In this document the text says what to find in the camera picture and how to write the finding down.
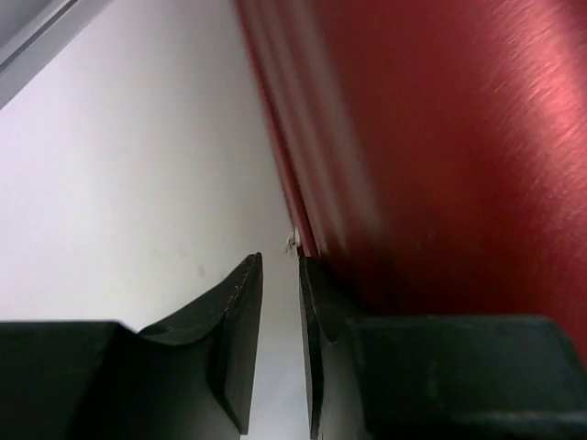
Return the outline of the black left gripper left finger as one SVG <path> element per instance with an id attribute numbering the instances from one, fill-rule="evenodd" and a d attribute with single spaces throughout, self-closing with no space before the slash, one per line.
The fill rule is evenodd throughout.
<path id="1" fill-rule="evenodd" d="M 1 325 L 4 439 L 238 439 L 249 430 L 262 258 L 135 332 L 115 321 Z"/>

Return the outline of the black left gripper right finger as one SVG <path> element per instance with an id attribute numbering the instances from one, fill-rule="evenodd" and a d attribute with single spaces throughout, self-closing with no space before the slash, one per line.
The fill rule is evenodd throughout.
<path id="1" fill-rule="evenodd" d="M 536 315 L 373 316 L 299 260 L 314 439 L 583 439 L 586 369 Z"/>

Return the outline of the red hard-shell suitcase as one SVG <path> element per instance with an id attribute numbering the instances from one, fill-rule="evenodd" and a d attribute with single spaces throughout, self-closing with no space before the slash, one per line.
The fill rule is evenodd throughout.
<path id="1" fill-rule="evenodd" d="M 307 255 L 378 314 L 586 350 L 586 4 L 239 1 Z"/>

